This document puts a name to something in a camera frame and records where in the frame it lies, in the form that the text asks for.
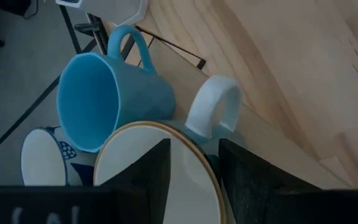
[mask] wood grain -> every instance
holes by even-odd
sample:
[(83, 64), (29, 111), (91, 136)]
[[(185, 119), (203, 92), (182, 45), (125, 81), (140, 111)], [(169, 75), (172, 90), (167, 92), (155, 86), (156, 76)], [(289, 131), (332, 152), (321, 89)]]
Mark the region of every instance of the wood grain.
[[(149, 51), (156, 71), (173, 88), (177, 101), (176, 119), (185, 120), (208, 76), (159, 41), (152, 42)], [(242, 106), (237, 130), (245, 137), (246, 149), (298, 178), (322, 189), (349, 188), (246, 105)]]
[(347, 161), (333, 142), (358, 142), (358, 0), (150, 0), (137, 25), (236, 79), (244, 104), (309, 155)]

